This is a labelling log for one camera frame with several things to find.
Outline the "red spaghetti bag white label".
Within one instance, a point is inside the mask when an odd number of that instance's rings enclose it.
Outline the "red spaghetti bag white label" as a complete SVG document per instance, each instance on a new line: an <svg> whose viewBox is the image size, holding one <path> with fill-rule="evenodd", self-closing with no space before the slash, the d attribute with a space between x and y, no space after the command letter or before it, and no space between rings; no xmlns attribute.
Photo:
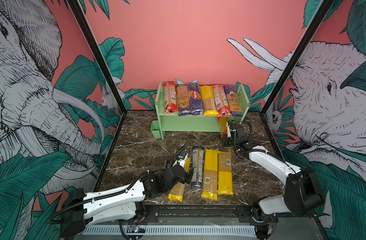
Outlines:
<svg viewBox="0 0 366 240"><path fill-rule="evenodd" d="M219 117L231 116L228 100L223 85L213 85L214 100L219 113Z"/></svg>

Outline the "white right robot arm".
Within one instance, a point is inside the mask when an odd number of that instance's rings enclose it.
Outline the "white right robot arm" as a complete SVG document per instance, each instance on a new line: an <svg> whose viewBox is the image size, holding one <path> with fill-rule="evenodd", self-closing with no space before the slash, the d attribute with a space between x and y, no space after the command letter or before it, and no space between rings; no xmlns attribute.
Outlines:
<svg viewBox="0 0 366 240"><path fill-rule="evenodd" d="M274 214L309 215L324 204L323 193L316 173L301 168L274 155L257 144L242 125L226 119L219 123L224 147L230 147L240 159L249 159L260 165L284 185L282 195L264 197L255 202L251 214L255 222L262 223Z"/></svg>

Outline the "blue yellow spaghetti bag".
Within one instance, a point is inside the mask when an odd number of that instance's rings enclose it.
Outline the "blue yellow spaghetti bag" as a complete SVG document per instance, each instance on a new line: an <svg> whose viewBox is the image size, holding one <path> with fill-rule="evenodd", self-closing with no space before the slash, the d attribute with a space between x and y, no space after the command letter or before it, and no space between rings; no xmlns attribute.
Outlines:
<svg viewBox="0 0 366 240"><path fill-rule="evenodd" d="M184 85L183 81L175 79L176 81L176 93L178 99L178 116L188 116L192 114L190 104L189 86Z"/></svg>

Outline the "red white-label spaghetti bag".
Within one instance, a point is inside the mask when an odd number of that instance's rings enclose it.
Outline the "red white-label spaghetti bag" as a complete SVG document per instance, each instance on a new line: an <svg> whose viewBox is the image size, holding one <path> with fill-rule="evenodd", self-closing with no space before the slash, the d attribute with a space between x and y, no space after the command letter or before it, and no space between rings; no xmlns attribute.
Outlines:
<svg viewBox="0 0 366 240"><path fill-rule="evenodd" d="M165 114L178 111L176 100L176 82L169 81L163 83Z"/></svg>

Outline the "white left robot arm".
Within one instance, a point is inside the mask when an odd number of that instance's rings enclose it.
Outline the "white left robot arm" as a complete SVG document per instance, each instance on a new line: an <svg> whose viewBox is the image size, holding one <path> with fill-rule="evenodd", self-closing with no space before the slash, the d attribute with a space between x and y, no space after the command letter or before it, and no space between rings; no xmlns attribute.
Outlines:
<svg viewBox="0 0 366 240"><path fill-rule="evenodd" d="M49 222L60 226L60 238L74 237L86 227L113 220L141 222L147 215L145 200L169 193L177 183L190 183L193 174L193 170L186 172L176 164L143 172L131 184L119 188L93 193L78 189Z"/></svg>

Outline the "blue Barilla spaghetti bag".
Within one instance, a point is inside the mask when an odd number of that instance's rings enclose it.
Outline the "blue Barilla spaghetti bag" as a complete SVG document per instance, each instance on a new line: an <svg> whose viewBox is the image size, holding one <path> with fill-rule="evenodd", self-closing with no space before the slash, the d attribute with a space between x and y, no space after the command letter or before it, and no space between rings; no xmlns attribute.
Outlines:
<svg viewBox="0 0 366 240"><path fill-rule="evenodd" d="M189 83L190 105L193 116L203 116L204 108L198 80Z"/></svg>

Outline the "red yellow spaghetti bag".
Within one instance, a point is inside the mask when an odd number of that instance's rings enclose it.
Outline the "red yellow spaghetti bag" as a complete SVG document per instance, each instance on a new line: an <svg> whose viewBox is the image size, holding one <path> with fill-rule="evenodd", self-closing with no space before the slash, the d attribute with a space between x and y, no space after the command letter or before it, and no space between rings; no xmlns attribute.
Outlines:
<svg viewBox="0 0 366 240"><path fill-rule="evenodd" d="M229 121L229 117L227 116L222 116L222 117L217 117L218 119L218 124L219 124L219 129L220 129L220 133L223 136L227 136L230 137L230 129L228 127L228 121Z"/></svg>

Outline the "yellow Pastatime spaghetti bag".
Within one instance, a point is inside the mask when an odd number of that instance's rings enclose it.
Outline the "yellow Pastatime spaghetti bag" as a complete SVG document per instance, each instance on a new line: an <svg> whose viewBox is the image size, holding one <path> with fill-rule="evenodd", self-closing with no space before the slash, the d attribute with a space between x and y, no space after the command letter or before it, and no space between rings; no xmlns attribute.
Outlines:
<svg viewBox="0 0 366 240"><path fill-rule="evenodd" d="M218 116L219 112L216 107L215 97L212 86L200 86L204 115L205 116Z"/></svg>

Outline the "Ankara spaghetti bag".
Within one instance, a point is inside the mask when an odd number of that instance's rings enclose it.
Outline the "Ankara spaghetti bag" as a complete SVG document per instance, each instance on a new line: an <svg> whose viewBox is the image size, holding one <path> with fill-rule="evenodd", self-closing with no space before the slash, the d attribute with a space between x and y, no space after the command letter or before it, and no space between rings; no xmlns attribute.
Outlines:
<svg viewBox="0 0 366 240"><path fill-rule="evenodd" d="M228 106L233 117L242 117L242 107L235 85L224 85Z"/></svg>

